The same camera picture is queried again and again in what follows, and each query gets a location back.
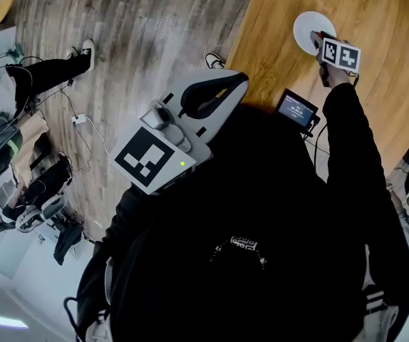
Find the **white plate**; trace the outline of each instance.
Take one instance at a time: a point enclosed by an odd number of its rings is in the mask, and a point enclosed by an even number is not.
[[[311,31],[324,31],[332,36],[336,36],[333,23],[323,14],[316,11],[306,11],[299,15],[293,25],[293,35],[298,46],[312,56],[316,56],[318,52],[311,41]]]

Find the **display screen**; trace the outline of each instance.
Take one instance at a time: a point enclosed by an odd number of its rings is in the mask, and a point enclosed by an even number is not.
[[[303,127],[306,127],[311,122],[312,115],[314,115],[311,109],[289,95],[282,102],[279,113],[293,119]]]

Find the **wood plank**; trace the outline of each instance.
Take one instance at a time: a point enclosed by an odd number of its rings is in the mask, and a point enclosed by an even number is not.
[[[409,148],[409,0],[252,0],[227,63],[250,77],[246,103],[273,111],[289,88],[322,108],[329,89],[293,36],[305,11],[324,14],[340,39],[361,48],[357,92],[388,174]],[[319,115],[315,133],[325,124]]]
[[[95,41],[94,71],[65,92],[77,113],[93,119],[111,149],[128,115],[143,113],[176,77],[206,68],[206,51],[228,56],[249,1],[16,0],[11,19],[26,55],[63,58],[69,46],[80,49],[85,38]],[[54,95],[40,109],[54,147],[72,158],[75,169],[87,170],[90,158],[89,172],[74,173],[67,195],[73,209],[105,229],[130,183],[108,163],[101,138],[86,123],[79,130],[89,154],[71,127],[64,95]],[[92,219],[86,225],[94,238],[103,236]]]

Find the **ceiling light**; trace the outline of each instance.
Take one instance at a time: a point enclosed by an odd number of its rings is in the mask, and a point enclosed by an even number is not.
[[[3,316],[0,316],[0,327],[21,328],[21,329],[28,328],[28,326],[23,321],[20,321],[19,319],[5,318]]]

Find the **black pants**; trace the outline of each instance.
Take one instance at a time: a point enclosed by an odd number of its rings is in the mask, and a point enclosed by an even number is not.
[[[90,54],[80,54],[68,60],[47,60],[25,67],[7,66],[6,71],[16,81],[16,114],[27,107],[36,96],[85,73],[90,67]]]
[[[71,178],[70,164],[65,159],[59,160],[48,168],[40,177],[35,179],[24,194],[24,204],[33,203],[39,209],[61,190],[62,186]]]

